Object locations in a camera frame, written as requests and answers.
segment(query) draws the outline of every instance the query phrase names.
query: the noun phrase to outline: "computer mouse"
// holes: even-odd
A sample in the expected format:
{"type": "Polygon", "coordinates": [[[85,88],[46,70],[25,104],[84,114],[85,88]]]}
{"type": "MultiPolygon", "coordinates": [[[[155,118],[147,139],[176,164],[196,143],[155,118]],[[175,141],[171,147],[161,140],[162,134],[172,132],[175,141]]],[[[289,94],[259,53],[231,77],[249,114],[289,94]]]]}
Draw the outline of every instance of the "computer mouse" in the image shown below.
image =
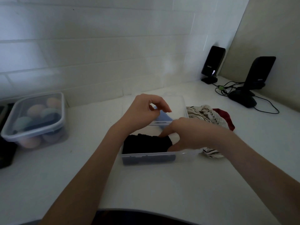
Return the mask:
{"type": "Polygon", "coordinates": [[[246,108],[252,108],[256,106],[256,101],[249,94],[243,93],[242,90],[235,90],[228,94],[228,98],[242,104],[246,108]]]}

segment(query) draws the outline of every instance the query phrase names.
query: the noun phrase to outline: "striped cloth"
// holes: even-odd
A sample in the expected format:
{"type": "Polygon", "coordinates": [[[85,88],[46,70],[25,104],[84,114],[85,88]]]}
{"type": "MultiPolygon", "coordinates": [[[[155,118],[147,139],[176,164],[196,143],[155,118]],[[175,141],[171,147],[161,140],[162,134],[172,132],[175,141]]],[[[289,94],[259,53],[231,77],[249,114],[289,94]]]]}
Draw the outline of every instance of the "striped cloth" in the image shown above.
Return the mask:
{"type": "MultiPolygon", "coordinates": [[[[187,113],[189,118],[199,118],[201,120],[223,126],[229,129],[227,122],[217,112],[215,112],[209,105],[203,106],[187,106],[187,113]]],[[[224,156],[217,150],[204,147],[203,153],[210,158],[223,158],[224,156]]]]}

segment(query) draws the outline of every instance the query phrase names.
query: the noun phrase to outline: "left hand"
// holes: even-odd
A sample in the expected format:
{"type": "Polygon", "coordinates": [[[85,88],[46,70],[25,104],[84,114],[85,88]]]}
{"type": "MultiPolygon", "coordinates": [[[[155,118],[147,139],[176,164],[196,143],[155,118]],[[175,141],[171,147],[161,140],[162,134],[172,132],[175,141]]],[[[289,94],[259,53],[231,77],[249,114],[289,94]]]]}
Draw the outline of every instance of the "left hand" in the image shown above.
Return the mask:
{"type": "Polygon", "coordinates": [[[146,127],[159,115],[160,110],[172,112],[166,101],[158,95],[141,94],[135,97],[134,101],[118,121],[123,128],[128,130],[128,134],[146,127]]]}

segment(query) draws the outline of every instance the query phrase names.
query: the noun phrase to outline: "hand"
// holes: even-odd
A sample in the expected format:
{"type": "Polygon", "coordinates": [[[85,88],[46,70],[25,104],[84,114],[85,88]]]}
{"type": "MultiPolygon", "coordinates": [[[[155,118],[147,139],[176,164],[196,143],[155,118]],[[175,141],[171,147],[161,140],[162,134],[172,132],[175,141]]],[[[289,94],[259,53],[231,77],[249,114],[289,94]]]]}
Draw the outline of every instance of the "hand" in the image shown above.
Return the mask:
{"type": "Polygon", "coordinates": [[[135,97],[119,122],[123,123],[123,125],[128,128],[129,134],[131,134],[154,121],[160,115],[160,110],[172,112],[162,97],[158,95],[141,94],[135,97]],[[151,103],[156,105],[157,109],[154,109],[150,105],[151,103]]]}
{"type": "Polygon", "coordinates": [[[224,133],[228,134],[229,132],[223,127],[200,119],[181,117],[171,122],[161,132],[159,137],[165,137],[172,133],[178,133],[180,140],[172,145],[168,151],[180,151],[186,148],[198,149],[202,147],[217,149],[220,137],[224,133]]]}

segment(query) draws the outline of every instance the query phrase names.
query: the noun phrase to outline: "white desk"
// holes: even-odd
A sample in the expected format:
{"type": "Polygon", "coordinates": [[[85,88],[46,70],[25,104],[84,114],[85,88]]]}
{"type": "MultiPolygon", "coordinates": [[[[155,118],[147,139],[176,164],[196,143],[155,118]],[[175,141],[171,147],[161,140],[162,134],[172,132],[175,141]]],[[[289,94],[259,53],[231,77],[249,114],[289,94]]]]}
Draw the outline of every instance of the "white desk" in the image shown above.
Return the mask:
{"type": "MultiPolygon", "coordinates": [[[[219,77],[220,84],[227,80],[219,77]]],[[[258,112],[220,96],[201,81],[148,93],[182,94],[187,106],[208,104],[231,115],[238,134],[300,181],[300,113],[276,102],[279,115],[258,112]]],[[[0,170],[0,225],[40,219],[92,155],[122,113],[121,98],[70,108],[70,137],[41,150],[18,151],[0,170]]],[[[272,111],[266,101],[258,108],[272,111]]],[[[100,209],[139,210],[197,224],[278,224],[226,159],[199,155],[192,163],[123,166],[117,157],[100,209]]]]}

